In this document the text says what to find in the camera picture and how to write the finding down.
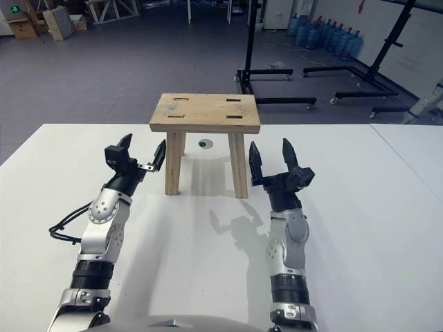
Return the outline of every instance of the white table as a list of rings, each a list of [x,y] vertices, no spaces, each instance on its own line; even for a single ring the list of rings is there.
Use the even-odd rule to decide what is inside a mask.
[[[443,203],[443,128],[372,124]]]
[[[230,24],[230,18],[233,13],[233,0],[228,0],[228,12],[226,13],[226,19],[228,20],[228,24]],[[192,6],[191,0],[188,0],[188,23],[191,24],[192,21]]]
[[[0,167],[2,332],[45,331],[78,252],[47,229],[96,197],[112,175],[103,149],[127,133],[141,162],[164,138],[142,124],[45,124]],[[245,136],[264,175],[285,170],[283,137],[316,173],[299,197],[322,331],[441,331],[442,203],[370,125],[264,125]],[[224,135],[189,134],[181,195],[163,195],[164,171],[139,185],[110,285],[113,320],[188,313],[270,327],[268,197],[254,187],[233,198],[228,151]],[[230,231],[217,234],[218,223]],[[66,231],[81,236],[86,224]]]

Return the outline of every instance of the gray floor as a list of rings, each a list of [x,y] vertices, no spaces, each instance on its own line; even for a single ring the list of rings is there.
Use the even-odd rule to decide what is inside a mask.
[[[239,93],[234,73],[244,66],[244,18],[226,23],[225,12],[196,10],[189,26],[183,6],[158,8],[142,17],[92,26],[65,41],[0,39],[0,163],[43,123],[147,123],[163,92]],[[375,105],[412,105],[404,95],[355,98],[335,105],[336,91],[355,91],[344,73],[301,77],[306,66],[334,65],[323,50],[291,45],[284,33],[256,37],[253,68],[284,62],[292,81],[254,81],[260,97],[317,97],[317,105],[262,105],[264,124],[399,122],[399,114],[368,118]]]

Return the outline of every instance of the blue water jug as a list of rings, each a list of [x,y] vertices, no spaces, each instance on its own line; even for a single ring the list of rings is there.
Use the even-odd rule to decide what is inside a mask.
[[[326,32],[331,28],[331,26],[332,26],[331,25],[331,19],[328,19],[327,23],[320,28],[321,29],[320,42],[323,42],[323,40],[325,38],[325,35],[326,35]]]
[[[321,37],[321,29],[319,26],[311,28],[307,34],[305,48],[308,50],[314,50],[318,47],[318,43]]]
[[[287,35],[293,37],[297,35],[297,29],[300,27],[301,20],[297,17],[297,13],[289,20]]]
[[[336,29],[334,33],[332,33],[331,42],[329,44],[329,47],[327,48],[328,51],[333,52],[335,50],[335,46],[337,45],[337,42],[343,33],[345,32],[343,31],[343,23],[342,23],[340,24],[338,29]]]
[[[321,47],[328,49],[329,44],[331,43],[332,34],[337,29],[336,27],[337,21],[334,21],[334,23],[327,29],[325,32],[325,37],[323,38]]]
[[[359,34],[360,30],[357,30],[355,36],[347,40],[345,47],[341,51],[340,60],[354,61],[359,56],[361,47],[363,45],[363,38],[361,38]]]
[[[336,57],[340,56],[341,51],[345,48],[346,42],[349,38],[352,38],[353,35],[351,34],[352,28],[348,28],[347,32],[340,37],[338,40],[335,49],[334,49],[334,55]]]
[[[306,44],[307,34],[309,32],[309,24],[307,19],[303,21],[303,24],[297,29],[296,40],[294,42],[297,46],[304,46]]]

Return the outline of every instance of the black metal stand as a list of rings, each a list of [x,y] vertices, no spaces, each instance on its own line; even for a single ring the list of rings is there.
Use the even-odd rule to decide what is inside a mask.
[[[249,19],[248,31],[248,48],[246,50],[246,62],[244,70],[238,70],[235,74],[235,81],[239,82],[240,88],[244,95],[253,95],[254,90],[251,85],[251,75],[284,75],[284,79],[288,80],[293,74],[292,69],[251,69],[252,50],[254,46],[255,23],[257,21],[257,9],[259,8],[258,0],[252,0],[251,18]],[[257,104],[307,104],[310,109],[317,101],[317,98],[255,98]]]
[[[387,97],[390,95],[398,95],[399,93],[393,91],[388,88],[385,84],[380,83],[375,79],[375,76],[379,72],[380,64],[383,61],[384,57],[389,51],[389,48],[392,45],[403,47],[403,44],[397,43],[397,39],[400,36],[404,26],[410,18],[410,11],[412,10],[416,0],[408,0],[406,5],[404,6],[397,22],[392,28],[389,36],[385,39],[385,44],[381,48],[377,58],[375,59],[372,66],[368,69],[366,73],[363,71],[353,67],[353,66],[337,66],[337,67],[313,67],[313,68],[304,68],[303,74],[304,77],[307,76],[308,73],[315,73],[319,71],[349,71],[351,74],[361,78],[363,82],[366,82],[372,85],[378,91],[357,91],[357,92],[337,92],[334,97],[330,100],[331,104],[335,104],[338,99],[341,98],[350,98],[350,97]]]

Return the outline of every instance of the wooden stool seat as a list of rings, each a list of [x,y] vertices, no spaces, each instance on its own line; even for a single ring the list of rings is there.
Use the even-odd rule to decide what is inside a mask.
[[[253,95],[164,93],[150,127],[153,132],[166,132],[165,194],[179,193],[186,133],[227,133],[235,197],[248,198],[243,135],[260,131]]]

